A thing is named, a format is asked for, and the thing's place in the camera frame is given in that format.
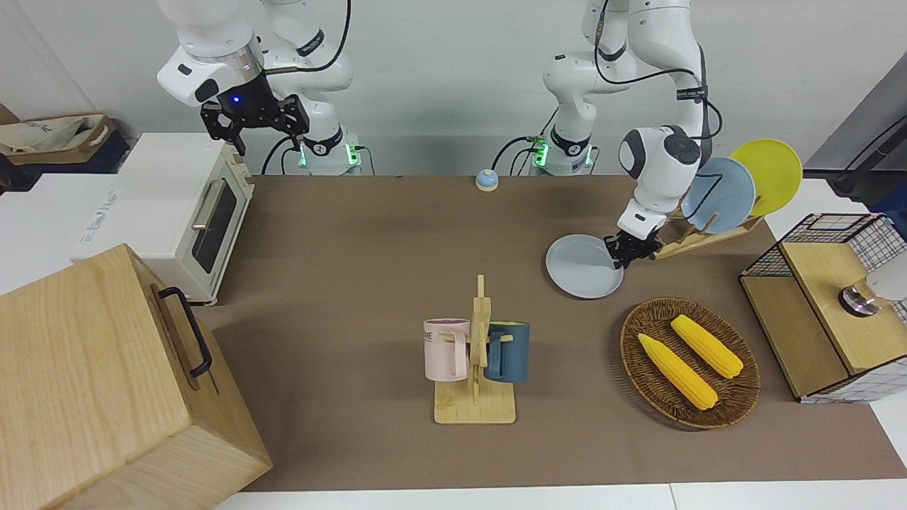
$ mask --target black handle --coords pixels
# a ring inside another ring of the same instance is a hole
[[[158,296],[160,296],[161,299],[166,299],[170,296],[177,296],[180,298],[182,309],[186,312],[186,319],[189,319],[189,325],[192,326],[192,334],[195,335],[196,341],[199,342],[201,364],[189,371],[189,375],[198,378],[201,374],[204,374],[211,369],[211,351],[208,350],[208,344],[205,343],[205,338],[201,335],[199,323],[196,322],[195,315],[192,314],[192,310],[189,308],[189,300],[186,299],[186,295],[182,293],[182,290],[176,287],[168,287],[167,289],[161,290],[158,292]]]

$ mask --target plate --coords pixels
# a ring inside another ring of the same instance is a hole
[[[765,216],[786,206],[800,189],[803,164],[790,145],[779,140],[764,138],[741,145],[731,159],[749,170],[756,183],[758,202],[753,206],[754,216]]]
[[[604,298],[623,281],[623,268],[614,269],[605,241],[585,234],[554,241],[545,255],[545,267],[558,287],[577,298]]]
[[[715,335],[743,361],[743,370],[737,377],[725,379],[719,376],[674,332],[670,322],[681,313]],[[664,343],[696,370],[718,393],[718,403],[705,411],[693,406],[646,355],[639,343],[639,333]],[[729,427],[749,415],[759,399],[759,368],[753,351],[727,321],[694,301],[659,298],[637,306],[620,330],[620,356],[639,394],[659,413],[686,427]]]
[[[690,224],[700,231],[722,234],[746,221],[755,201],[756,184],[746,167],[730,158],[712,158],[696,173],[680,209]],[[703,230],[714,214],[718,217]]]

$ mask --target yellow corn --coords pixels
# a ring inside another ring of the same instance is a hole
[[[695,320],[681,314],[671,321],[671,327],[721,377],[730,379],[740,375],[743,361]]]
[[[639,333],[639,343],[649,359],[674,387],[700,411],[715,406],[718,393],[704,381],[693,368],[684,363],[674,351],[649,335]]]

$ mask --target brown table mat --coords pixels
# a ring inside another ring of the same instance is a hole
[[[200,309],[274,469],[254,491],[905,477],[864,405],[796,404],[737,275],[773,242],[751,234],[633,263],[582,301],[543,261],[560,236],[616,231],[616,177],[262,178],[220,292]],[[440,426],[422,320],[469,317],[483,273],[495,319],[532,324],[517,422]],[[747,339],[762,394],[738,425],[669,427],[633,393],[620,325],[642,301],[693,299]]]

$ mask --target oven window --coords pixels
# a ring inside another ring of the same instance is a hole
[[[217,207],[214,209],[214,216],[211,218],[211,224],[206,230],[201,230],[195,236],[195,244],[192,246],[192,257],[198,261],[201,268],[206,273],[211,274],[214,269],[214,260],[220,253],[220,245],[223,244],[224,237],[227,235],[230,219],[233,218],[233,211],[236,210],[236,195],[229,185],[224,187],[224,192],[220,195]]]

